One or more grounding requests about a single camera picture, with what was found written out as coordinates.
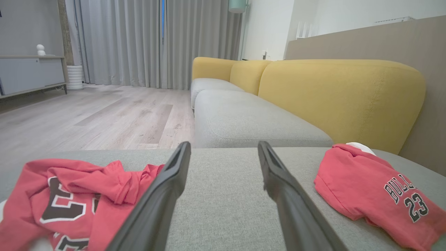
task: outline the bulls jersey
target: bulls jersey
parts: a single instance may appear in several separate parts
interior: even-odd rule
[[[382,227],[402,247],[428,251],[446,232],[446,212],[385,160],[336,144],[325,153],[316,191],[352,220]]]
[[[28,250],[46,236],[54,250],[105,250],[161,166],[124,172],[67,159],[25,164],[4,207],[0,250]]]

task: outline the wall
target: wall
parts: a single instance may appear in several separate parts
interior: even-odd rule
[[[299,22],[303,25],[305,22],[307,25],[313,25],[312,30],[316,31],[315,25],[315,17],[316,12],[318,10],[319,0],[295,0],[293,11],[291,14],[291,21],[288,29],[288,37],[286,40],[285,51],[288,47],[288,42],[292,40],[296,40],[297,28],[299,26]]]
[[[319,35],[374,25],[399,17],[446,15],[446,0],[319,0]]]
[[[282,60],[287,43],[294,0],[250,0],[246,13],[243,59]]]
[[[286,57],[383,59],[419,70],[426,97],[399,155],[446,176],[445,27],[441,16],[303,38],[289,43]]]
[[[63,55],[62,31],[56,0],[0,0],[0,55]]]

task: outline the white figurine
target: white figurine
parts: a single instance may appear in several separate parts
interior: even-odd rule
[[[37,55],[45,56],[46,53],[44,51],[45,47],[43,45],[37,45]]]

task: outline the wooden floor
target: wooden floor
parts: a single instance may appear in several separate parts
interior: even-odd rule
[[[190,91],[87,85],[10,100],[0,103],[0,188],[26,161],[48,153],[176,148],[183,141],[193,147]]]

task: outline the white vase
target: white vase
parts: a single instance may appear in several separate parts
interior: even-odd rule
[[[67,90],[75,91],[82,90],[82,65],[67,65],[68,70],[68,84],[66,85]]]

